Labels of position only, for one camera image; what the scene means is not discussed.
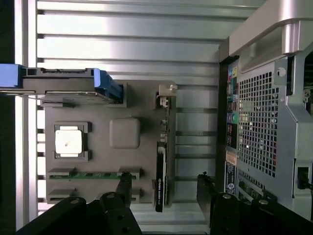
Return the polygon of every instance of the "perforated metal grille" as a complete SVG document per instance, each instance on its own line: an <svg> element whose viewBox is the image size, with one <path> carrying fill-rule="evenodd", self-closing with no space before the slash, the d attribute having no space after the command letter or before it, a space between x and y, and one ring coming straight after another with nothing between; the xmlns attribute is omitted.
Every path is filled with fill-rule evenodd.
<svg viewBox="0 0 313 235"><path fill-rule="evenodd" d="M261 184L259 181L255 180L254 178L252 178L251 176L249 176L248 174L246 174L245 172L243 172L242 170L239 170L239 174L243 177L245 177L247 180L249 180L250 182L252 182L253 184L255 184L256 186L258 186L261 189L265 189L265 186L263 184Z"/></svg>
<svg viewBox="0 0 313 235"><path fill-rule="evenodd" d="M275 177L278 88L268 72L239 83L239 159Z"/></svg>

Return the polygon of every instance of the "screw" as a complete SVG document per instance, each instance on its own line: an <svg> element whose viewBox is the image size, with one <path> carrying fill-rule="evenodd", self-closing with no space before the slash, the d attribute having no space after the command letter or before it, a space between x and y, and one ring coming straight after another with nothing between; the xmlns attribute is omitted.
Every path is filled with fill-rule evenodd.
<svg viewBox="0 0 313 235"><path fill-rule="evenodd" d="M231 195L229 195L229 194L223 194L223 198L225 198L225 199L230 199L230 198L231 198Z"/></svg>
<svg viewBox="0 0 313 235"><path fill-rule="evenodd" d="M75 199L75 200L71 201L70 203L71 203L71 204L76 204L76 203L78 203L78 202L79 202L79 200Z"/></svg>
<svg viewBox="0 0 313 235"><path fill-rule="evenodd" d="M267 205L268 201L267 200L260 200L259 203L262 204L262 205Z"/></svg>

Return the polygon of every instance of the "green circuit board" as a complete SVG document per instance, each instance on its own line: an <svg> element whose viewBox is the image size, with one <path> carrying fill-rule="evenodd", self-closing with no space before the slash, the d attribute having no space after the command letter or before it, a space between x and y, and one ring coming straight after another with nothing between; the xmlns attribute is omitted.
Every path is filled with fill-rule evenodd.
<svg viewBox="0 0 313 235"><path fill-rule="evenodd" d="M73 172L69 175L50 175L50 179L65 179L65 180L75 180L75 179L99 179L99 180L119 180L121 178L117 173L107 173L107 172Z"/></svg>

